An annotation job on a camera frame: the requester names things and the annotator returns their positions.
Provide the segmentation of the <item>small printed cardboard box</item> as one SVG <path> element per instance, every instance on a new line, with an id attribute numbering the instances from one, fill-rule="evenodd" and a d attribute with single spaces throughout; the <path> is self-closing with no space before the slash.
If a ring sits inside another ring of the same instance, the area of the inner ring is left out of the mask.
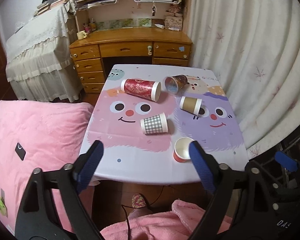
<path id="1" fill-rule="evenodd" d="M 183 18 L 175 16 L 166 16 L 165 28 L 173 31 L 182 31 Z"/>

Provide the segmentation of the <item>brown kraft paper cup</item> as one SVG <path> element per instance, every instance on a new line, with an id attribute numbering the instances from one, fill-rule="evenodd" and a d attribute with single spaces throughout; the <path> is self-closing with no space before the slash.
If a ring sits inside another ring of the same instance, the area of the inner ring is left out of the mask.
<path id="1" fill-rule="evenodd" d="M 201 105 L 202 105 L 202 99 L 182 96 L 179 107 L 183 111 L 186 111 L 194 115 L 199 115 Z"/>

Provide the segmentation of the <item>black phone on blanket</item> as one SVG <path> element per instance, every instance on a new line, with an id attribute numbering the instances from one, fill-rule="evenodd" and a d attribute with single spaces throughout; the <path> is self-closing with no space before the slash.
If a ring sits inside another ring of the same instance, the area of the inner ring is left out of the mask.
<path id="1" fill-rule="evenodd" d="M 18 155 L 18 157 L 23 161 L 26 155 L 26 151 L 21 146 L 21 144 L 17 143 L 15 147 L 15 152 Z"/>

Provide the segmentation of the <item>pink fleece clothing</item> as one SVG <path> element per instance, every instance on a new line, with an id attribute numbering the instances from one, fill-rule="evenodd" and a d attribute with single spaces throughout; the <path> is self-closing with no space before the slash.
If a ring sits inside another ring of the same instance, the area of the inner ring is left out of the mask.
<path id="1" fill-rule="evenodd" d="M 205 210 L 196 204 L 175 200 L 172 210 L 154 213 L 110 225 L 104 239 L 188 239 Z"/>

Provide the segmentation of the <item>white lace covered furniture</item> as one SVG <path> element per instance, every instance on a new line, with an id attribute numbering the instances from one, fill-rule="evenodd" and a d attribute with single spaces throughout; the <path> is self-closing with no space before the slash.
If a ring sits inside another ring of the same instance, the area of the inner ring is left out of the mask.
<path id="1" fill-rule="evenodd" d="M 6 42 L 6 77 L 19 100 L 78 100 L 81 82 L 70 55 L 77 40 L 76 4 L 34 17 Z"/>

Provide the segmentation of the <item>small red paper cup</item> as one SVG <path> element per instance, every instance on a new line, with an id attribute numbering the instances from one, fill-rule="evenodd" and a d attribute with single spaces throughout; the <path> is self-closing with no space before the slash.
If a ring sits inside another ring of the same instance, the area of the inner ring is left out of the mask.
<path id="1" fill-rule="evenodd" d="M 173 152 L 175 161 L 184 163 L 191 160 L 189 154 L 189 146 L 191 142 L 193 142 L 193 139 L 189 137 L 181 137 L 175 142 Z"/>

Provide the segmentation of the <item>wooden bookshelf hutch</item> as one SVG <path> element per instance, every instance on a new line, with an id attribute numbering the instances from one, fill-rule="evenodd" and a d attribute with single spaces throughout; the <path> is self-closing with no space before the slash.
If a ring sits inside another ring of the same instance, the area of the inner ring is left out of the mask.
<path id="1" fill-rule="evenodd" d="M 79 31 L 96 31 L 164 24 L 166 16 L 182 17 L 189 0 L 74 0 Z"/>

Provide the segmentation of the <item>large red patterned paper cup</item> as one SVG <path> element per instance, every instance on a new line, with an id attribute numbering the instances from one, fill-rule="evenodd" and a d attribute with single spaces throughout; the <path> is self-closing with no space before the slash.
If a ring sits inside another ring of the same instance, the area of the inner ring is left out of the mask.
<path id="1" fill-rule="evenodd" d="M 161 82 L 140 79 L 125 79 L 121 90 L 129 95 L 157 102 L 161 94 Z"/>

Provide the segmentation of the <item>dark colourful paper cup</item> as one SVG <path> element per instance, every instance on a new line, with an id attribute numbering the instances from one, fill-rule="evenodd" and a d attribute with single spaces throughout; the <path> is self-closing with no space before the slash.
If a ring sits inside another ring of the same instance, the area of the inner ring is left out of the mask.
<path id="1" fill-rule="evenodd" d="M 168 76 L 164 81 L 166 90 L 174 95 L 178 94 L 186 84 L 187 77 L 185 75 Z"/>

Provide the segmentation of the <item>patterned slipper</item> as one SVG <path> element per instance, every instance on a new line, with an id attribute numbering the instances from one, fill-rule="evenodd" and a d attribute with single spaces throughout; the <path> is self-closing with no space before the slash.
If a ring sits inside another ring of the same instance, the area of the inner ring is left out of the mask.
<path id="1" fill-rule="evenodd" d="M 147 206 L 146 199 L 142 194 L 136 193 L 132 196 L 132 208 L 141 209 Z"/>

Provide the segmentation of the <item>pink fluffy blanket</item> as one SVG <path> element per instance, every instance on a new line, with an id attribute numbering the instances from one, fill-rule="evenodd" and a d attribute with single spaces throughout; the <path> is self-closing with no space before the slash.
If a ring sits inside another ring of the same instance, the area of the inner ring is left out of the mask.
<path id="1" fill-rule="evenodd" d="M 0 189 L 7 207 L 0 221 L 11 233 L 33 170 L 58 170 L 77 159 L 93 109 L 89 103 L 0 101 Z M 17 143 L 26 151 L 23 161 Z"/>

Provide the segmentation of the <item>green snack wrapper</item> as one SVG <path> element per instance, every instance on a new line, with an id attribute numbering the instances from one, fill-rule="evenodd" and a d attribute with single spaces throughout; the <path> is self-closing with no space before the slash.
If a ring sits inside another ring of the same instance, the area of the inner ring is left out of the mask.
<path id="1" fill-rule="evenodd" d="M 5 205 L 5 192 L 3 189 L 0 189 L 0 213 L 7 217 L 7 207 Z"/>

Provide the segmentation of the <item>cartoon monster table cloth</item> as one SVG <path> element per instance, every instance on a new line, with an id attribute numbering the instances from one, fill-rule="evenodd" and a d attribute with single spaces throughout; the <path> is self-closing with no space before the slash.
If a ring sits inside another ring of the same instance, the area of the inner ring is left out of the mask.
<path id="1" fill-rule="evenodd" d="M 97 140 L 104 154 L 92 183 L 198 182 L 188 154 L 192 141 L 234 170 L 248 162 L 230 102 L 214 73 L 205 69 L 116 64 L 98 97 L 81 153 Z"/>

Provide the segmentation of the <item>grey checkered paper cup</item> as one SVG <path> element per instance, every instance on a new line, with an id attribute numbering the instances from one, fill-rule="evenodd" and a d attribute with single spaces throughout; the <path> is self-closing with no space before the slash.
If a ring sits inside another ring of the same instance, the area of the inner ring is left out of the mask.
<path id="1" fill-rule="evenodd" d="M 140 126 L 143 134 L 145 135 L 168 132 L 168 124 L 165 113 L 141 119 Z"/>

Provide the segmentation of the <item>wooden desk with drawers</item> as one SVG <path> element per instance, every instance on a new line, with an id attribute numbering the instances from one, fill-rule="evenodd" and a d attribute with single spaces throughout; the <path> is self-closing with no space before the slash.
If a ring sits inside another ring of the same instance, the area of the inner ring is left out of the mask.
<path id="1" fill-rule="evenodd" d="M 86 93 L 100 93 L 115 64 L 189 65 L 192 41 L 182 31 L 122 28 L 96 31 L 70 45 Z"/>

